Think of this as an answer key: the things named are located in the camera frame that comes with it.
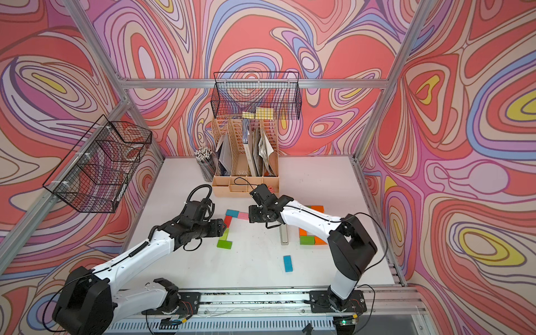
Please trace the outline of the yellow sticky note block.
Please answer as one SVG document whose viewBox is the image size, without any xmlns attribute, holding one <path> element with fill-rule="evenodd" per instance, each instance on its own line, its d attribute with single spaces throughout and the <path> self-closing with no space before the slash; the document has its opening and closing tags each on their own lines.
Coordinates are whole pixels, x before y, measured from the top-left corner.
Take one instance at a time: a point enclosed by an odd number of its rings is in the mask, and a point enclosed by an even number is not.
<svg viewBox="0 0 536 335">
<path fill-rule="evenodd" d="M 243 112 L 243 119 L 274 120 L 274 109 L 270 107 L 257 107 L 254 112 Z"/>
</svg>

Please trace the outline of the red wooden block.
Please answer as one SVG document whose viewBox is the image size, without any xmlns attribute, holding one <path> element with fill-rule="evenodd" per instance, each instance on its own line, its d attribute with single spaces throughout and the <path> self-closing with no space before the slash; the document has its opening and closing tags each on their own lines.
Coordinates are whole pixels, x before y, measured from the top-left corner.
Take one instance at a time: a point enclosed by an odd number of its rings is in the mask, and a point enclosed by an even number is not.
<svg viewBox="0 0 536 335">
<path fill-rule="evenodd" d="M 226 216 L 225 219 L 224 219 L 224 223 L 226 225 L 227 228 L 230 227 L 231 223 L 232 223 L 232 220 L 233 218 L 231 216 Z"/>
</svg>

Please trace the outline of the beige desk organizer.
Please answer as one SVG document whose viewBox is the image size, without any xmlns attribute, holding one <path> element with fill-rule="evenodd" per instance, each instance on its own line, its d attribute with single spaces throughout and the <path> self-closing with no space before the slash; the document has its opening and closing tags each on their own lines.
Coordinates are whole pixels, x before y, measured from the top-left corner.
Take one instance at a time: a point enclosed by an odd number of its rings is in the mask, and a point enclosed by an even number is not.
<svg viewBox="0 0 536 335">
<path fill-rule="evenodd" d="M 220 198 L 248 198 L 259 184 L 280 191 L 279 139 L 275 121 L 215 119 L 216 172 L 213 191 Z"/>
</svg>

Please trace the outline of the dark green block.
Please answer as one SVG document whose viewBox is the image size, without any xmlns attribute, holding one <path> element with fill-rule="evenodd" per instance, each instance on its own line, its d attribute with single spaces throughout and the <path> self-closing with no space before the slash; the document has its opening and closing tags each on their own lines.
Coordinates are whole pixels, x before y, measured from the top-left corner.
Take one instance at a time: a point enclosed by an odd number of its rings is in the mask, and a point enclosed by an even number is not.
<svg viewBox="0 0 536 335">
<path fill-rule="evenodd" d="M 310 235 L 300 235 L 301 245 L 315 245 L 315 237 Z"/>
</svg>

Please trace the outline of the clear cup of pencils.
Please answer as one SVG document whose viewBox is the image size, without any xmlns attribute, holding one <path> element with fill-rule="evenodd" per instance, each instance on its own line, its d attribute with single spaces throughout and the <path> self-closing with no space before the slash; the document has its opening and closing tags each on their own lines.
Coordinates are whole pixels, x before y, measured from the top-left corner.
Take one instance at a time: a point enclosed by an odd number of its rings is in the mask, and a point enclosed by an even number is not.
<svg viewBox="0 0 536 335">
<path fill-rule="evenodd" d="M 217 159 L 215 153 L 208 147 L 202 147 L 194 153 L 195 159 L 201 168 L 203 178 L 212 183 L 217 172 Z"/>
</svg>

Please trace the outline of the teal block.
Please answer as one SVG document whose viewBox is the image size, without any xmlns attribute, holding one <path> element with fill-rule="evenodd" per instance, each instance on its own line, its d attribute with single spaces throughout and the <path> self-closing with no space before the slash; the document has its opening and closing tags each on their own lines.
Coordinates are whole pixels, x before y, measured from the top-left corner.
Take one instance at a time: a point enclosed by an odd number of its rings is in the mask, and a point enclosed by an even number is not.
<svg viewBox="0 0 536 335">
<path fill-rule="evenodd" d="M 293 261 L 290 255 L 283 257 L 283 265 L 286 273 L 293 272 Z"/>
<path fill-rule="evenodd" d="M 231 216 L 233 218 L 238 218 L 240 216 L 240 212 L 233 209 L 228 209 L 226 211 L 226 216 Z"/>
</svg>

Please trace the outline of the metal base rail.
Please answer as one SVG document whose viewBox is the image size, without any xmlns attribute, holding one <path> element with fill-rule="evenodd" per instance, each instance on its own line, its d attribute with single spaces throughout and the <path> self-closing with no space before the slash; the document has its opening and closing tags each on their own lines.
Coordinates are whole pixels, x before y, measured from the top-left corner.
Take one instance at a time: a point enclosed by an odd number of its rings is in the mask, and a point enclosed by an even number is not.
<svg viewBox="0 0 536 335">
<path fill-rule="evenodd" d="M 175 314 L 151 312 L 148 321 L 155 332 L 300 330 L 308 325 L 332 330 L 372 326 L 382 318 L 423 329 L 427 316 L 417 291 L 398 286 L 362 286 L 341 310 L 330 306 L 321 288 L 246 288 L 182 290 Z"/>
</svg>

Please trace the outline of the pink wooden block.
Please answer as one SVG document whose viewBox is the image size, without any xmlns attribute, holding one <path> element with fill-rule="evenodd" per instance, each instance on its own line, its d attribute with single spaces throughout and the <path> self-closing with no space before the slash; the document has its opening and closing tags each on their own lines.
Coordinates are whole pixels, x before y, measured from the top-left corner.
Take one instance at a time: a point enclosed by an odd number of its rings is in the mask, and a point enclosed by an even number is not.
<svg viewBox="0 0 536 335">
<path fill-rule="evenodd" d="M 240 212 L 239 215 L 238 215 L 238 219 L 248 221 L 248 220 L 249 220 L 249 216 L 248 216 L 248 214 L 245 213 L 245 212 Z"/>
</svg>

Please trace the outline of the teal block front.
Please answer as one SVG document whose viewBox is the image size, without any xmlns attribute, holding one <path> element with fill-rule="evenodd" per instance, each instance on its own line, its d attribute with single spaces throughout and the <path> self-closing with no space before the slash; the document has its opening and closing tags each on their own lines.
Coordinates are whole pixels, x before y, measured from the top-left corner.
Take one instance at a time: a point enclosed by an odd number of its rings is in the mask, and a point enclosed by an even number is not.
<svg viewBox="0 0 536 335">
<path fill-rule="evenodd" d="M 286 273 L 293 272 L 293 261 L 290 255 L 283 257 L 283 265 Z"/>
</svg>

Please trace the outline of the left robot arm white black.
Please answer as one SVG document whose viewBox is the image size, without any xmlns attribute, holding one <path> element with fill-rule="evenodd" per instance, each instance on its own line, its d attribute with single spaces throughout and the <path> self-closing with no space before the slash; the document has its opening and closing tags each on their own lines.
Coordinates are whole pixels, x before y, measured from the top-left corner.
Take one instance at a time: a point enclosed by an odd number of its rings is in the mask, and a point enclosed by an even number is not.
<svg viewBox="0 0 536 335">
<path fill-rule="evenodd" d="M 134 289 L 124 286 L 149 265 L 185 247 L 193 240 L 221 237 L 226 225 L 213 217 L 215 204 L 208 198 L 189 200 L 181 213 L 123 254 L 91 269 L 73 270 L 59 291 L 52 313 L 57 325 L 70 334 L 103 334 L 111 324 L 147 310 L 174 314 L 184 307 L 178 287 L 164 278 Z"/>
</svg>

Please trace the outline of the black white stapler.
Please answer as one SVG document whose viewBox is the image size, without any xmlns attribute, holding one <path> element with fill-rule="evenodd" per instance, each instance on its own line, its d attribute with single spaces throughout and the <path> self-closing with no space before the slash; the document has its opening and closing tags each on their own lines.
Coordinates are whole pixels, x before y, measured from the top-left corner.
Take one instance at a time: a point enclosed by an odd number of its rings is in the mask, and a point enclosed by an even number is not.
<svg viewBox="0 0 536 335">
<path fill-rule="evenodd" d="M 289 244 L 288 238 L 288 227 L 287 225 L 281 225 L 279 227 L 280 242 L 282 246 L 287 246 Z"/>
</svg>

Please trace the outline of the light green block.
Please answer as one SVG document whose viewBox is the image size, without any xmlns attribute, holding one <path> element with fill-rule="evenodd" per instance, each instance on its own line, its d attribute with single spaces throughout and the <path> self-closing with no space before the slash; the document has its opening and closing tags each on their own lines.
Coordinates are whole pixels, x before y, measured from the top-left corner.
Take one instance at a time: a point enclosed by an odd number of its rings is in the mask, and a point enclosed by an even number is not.
<svg viewBox="0 0 536 335">
<path fill-rule="evenodd" d="M 228 239 L 228 234 L 229 234 L 229 231 L 230 229 L 229 228 L 226 228 L 223 235 L 219 238 L 221 241 L 226 241 Z"/>
</svg>

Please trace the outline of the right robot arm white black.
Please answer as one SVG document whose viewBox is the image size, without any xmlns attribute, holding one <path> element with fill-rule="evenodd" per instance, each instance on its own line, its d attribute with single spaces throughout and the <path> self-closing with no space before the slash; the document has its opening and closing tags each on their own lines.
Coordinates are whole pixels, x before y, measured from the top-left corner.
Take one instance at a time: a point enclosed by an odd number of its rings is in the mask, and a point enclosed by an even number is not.
<svg viewBox="0 0 536 335">
<path fill-rule="evenodd" d="M 310 292 L 314 313 L 345 312 L 352 306 L 352 294 L 368 269 L 378 247 L 356 214 L 330 216 L 307 207 L 288 195 L 277 196 L 266 184 L 255 187 L 248 208 L 250 223 L 264 223 L 267 229 L 287 225 L 311 233 L 327 243 L 336 268 L 333 282 L 325 291 Z"/>
</svg>

